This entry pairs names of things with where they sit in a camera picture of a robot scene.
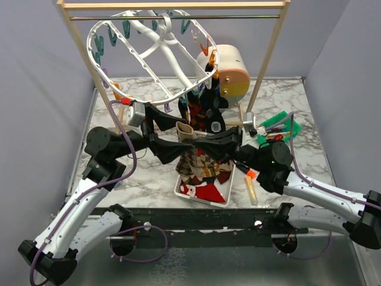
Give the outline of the beige brown argyle sock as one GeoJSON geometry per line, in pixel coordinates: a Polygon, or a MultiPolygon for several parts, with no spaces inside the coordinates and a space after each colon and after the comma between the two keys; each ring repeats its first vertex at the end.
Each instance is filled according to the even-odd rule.
{"type": "MultiPolygon", "coordinates": [[[[191,143],[198,138],[193,128],[185,123],[177,122],[176,130],[181,143],[191,143]]],[[[204,178],[217,177],[220,173],[223,173],[223,176],[218,180],[223,184],[226,181],[225,177],[230,176],[232,170],[231,161],[220,164],[196,147],[184,152],[176,166],[176,172],[186,184],[193,178],[202,181],[204,178]]]]}

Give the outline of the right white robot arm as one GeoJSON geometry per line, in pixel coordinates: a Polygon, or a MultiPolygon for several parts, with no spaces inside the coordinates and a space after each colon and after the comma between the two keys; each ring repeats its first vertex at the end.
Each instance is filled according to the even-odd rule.
{"type": "Polygon", "coordinates": [[[192,145],[220,162],[234,160],[258,172],[257,182],[267,192],[296,197],[316,208],[290,206],[273,219],[281,233],[314,228],[347,235],[366,248],[380,249],[380,193],[341,189],[300,172],[292,149],[283,141],[255,147],[239,127],[198,138],[192,145]]]}

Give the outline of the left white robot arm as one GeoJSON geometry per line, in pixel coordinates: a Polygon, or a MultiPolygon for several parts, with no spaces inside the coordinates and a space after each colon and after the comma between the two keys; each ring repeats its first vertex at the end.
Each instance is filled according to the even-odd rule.
{"type": "Polygon", "coordinates": [[[30,265],[29,282],[36,285],[35,273],[45,280],[62,285],[75,271],[78,262],[91,249],[110,235],[125,235],[131,230],[131,212],[119,204],[111,206],[99,219],[87,227],[88,216],[115,187],[135,172],[138,165],[136,152],[149,148],[167,164],[191,148],[190,144],[165,141],[154,131],[174,128],[185,119],[174,117],[157,109],[150,102],[122,98],[109,103],[110,113],[121,134],[97,127],[87,135],[85,151],[91,158],[74,194],[48,227],[34,240],[24,240],[18,252],[30,265]],[[120,104],[132,109],[130,131],[125,131],[112,109],[120,104]]]}

